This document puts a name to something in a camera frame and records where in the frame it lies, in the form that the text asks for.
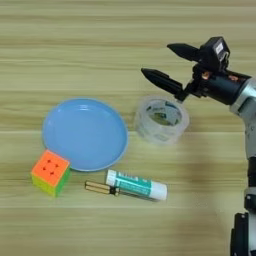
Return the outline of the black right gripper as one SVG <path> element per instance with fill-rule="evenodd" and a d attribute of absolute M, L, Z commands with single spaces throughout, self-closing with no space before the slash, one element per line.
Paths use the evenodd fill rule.
<path fill-rule="evenodd" d="M 167 47 L 177 56 L 189 60 L 200 61 L 199 49 L 185 43 L 171 43 Z M 182 84 L 171 79 L 167 74 L 155 70 L 142 68 L 141 72 L 152 84 L 173 95 L 184 102 L 189 95 L 210 97 L 225 105 L 232 105 L 237 99 L 243 84 L 250 79 L 250 76 L 222 69 L 212 71 L 196 64 L 192 69 L 192 80 L 182 89 Z"/>

